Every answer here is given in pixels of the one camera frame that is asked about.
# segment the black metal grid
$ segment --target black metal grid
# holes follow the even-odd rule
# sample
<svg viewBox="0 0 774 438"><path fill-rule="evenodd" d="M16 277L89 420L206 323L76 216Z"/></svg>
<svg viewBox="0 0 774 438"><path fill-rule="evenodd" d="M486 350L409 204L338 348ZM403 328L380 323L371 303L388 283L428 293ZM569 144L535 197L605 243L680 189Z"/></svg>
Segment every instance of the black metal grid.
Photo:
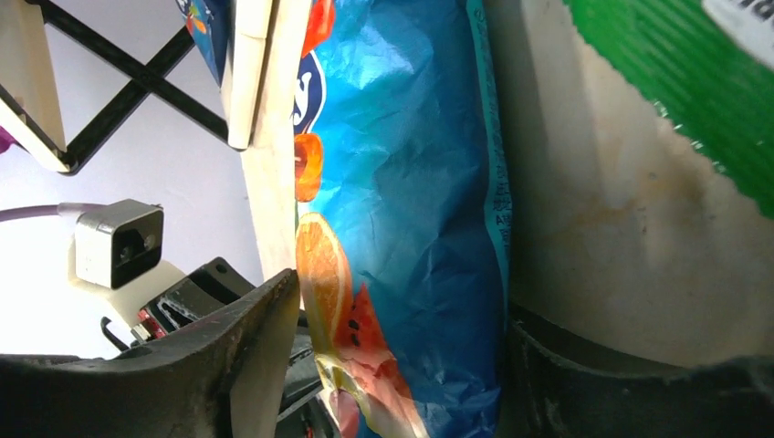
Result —
<svg viewBox="0 0 774 438"><path fill-rule="evenodd" d="M194 41L185 27L181 28L147 65L143 65L52 1L26 1L31 5L40 6L47 24L59 29L130 78L129 83L68 144L66 151L60 151L32 118L0 88L0 99L17 114L26 115L27 126L69 167L70 172L63 174L75 175L83 169L150 94L158 96L215 137L226 141L228 127L225 120L166 80L166 76L194 47Z"/></svg>

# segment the red component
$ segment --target red component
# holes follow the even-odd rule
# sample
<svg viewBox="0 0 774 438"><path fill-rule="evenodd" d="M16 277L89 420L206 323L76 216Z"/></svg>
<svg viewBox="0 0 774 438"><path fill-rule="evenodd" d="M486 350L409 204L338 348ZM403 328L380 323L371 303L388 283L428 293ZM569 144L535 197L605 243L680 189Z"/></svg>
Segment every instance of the red component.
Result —
<svg viewBox="0 0 774 438"><path fill-rule="evenodd" d="M307 23L307 36L304 40L304 48L301 51L301 57L305 57L315 47L322 44L323 41L330 38L333 32L333 22L336 19L336 11L333 7L333 0L318 0L309 13L309 22Z"/></svg>
<svg viewBox="0 0 774 438"><path fill-rule="evenodd" d="M159 321L152 317L147 310L140 310L138 315L140 316L140 323L145 327L146 330L148 330L148 332L153 335L154 339L167 336L167 332L164 331L162 326L159 324Z"/></svg>
<svg viewBox="0 0 774 438"><path fill-rule="evenodd" d="M336 390L328 398L333 414L339 421L339 431L342 438L355 438L360 428L360 408L355 398L348 392Z"/></svg>

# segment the orange slice illustration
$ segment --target orange slice illustration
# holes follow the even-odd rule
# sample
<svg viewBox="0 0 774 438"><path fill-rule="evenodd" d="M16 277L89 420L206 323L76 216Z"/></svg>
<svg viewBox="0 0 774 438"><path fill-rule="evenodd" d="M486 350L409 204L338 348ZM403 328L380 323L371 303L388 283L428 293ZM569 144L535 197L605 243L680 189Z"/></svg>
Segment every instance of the orange slice illustration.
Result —
<svg viewBox="0 0 774 438"><path fill-rule="evenodd" d="M308 203L322 183L322 141L317 134L299 134L296 149L296 201Z"/></svg>
<svg viewBox="0 0 774 438"><path fill-rule="evenodd" d="M315 350L332 354L342 310L352 305L352 275L339 239L319 213L298 220L296 269Z"/></svg>
<svg viewBox="0 0 774 438"><path fill-rule="evenodd" d="M307 22L307 35L304 40L304 47L301 50L301 57L305 57L315 47L330 38L335 19L336 9L333 5L333 0L318 0L312 6L309 21Z"/></svg>

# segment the snack bag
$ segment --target snack bag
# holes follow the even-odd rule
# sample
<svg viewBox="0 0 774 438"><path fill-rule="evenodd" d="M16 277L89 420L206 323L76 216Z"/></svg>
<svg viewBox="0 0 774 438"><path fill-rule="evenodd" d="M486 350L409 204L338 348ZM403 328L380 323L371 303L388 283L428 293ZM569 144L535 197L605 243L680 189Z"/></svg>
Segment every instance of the snack bag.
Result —
<svg viewBox="0 0 774 438"><path fill-rule="evenodd" d="M303 55L298 275L344 436L491 435L511 200L481 2L318 0Z"/></svg>
<svg viewBox="0 0 774 438"><path fill-rule="evenodd" d="M231 27L231 0L177 0L185 27L218 86L223 82Z"/></svg>

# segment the cable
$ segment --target cable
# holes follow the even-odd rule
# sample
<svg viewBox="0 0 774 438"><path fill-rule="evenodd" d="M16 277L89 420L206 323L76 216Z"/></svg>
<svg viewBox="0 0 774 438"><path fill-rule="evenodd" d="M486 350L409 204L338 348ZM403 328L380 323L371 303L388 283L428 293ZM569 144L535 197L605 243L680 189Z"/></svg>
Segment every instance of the cable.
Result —
<svg viewBox="0 0 774 438"><path fill-rule="evenodd" d="M107 338L111 344L117 349L119 349L120 352L124 352L127 349L129 349L129 346L124 344L119 337L114 335L110 329L108 328L108 324L110 324L112 321L110 321L110 318L108 317L102 317L102 319L99 321L99 328L102 330L102 335Z"/></svg>
<svg viewBox="0 0 774 438"><path fill-rule="evenodd" d="M32 205L29 207L0 210L0 222L15 221L44 216L80 216L103 205L98 203L59 203L51 205Z"/></svg>

